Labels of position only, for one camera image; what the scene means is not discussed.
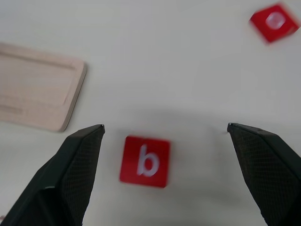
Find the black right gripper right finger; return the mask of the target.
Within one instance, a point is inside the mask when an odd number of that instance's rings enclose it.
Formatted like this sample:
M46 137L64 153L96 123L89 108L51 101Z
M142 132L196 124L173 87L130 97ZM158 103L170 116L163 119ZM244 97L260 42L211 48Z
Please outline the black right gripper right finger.
M278 135L239 123L227 131L244 181L269 226L301 224L301 158Z

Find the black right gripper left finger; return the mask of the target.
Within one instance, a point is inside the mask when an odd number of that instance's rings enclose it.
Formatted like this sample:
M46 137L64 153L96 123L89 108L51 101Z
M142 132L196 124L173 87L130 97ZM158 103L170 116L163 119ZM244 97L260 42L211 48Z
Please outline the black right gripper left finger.
M105 128L69 135L33 176L3 226L80 226L90 202Z

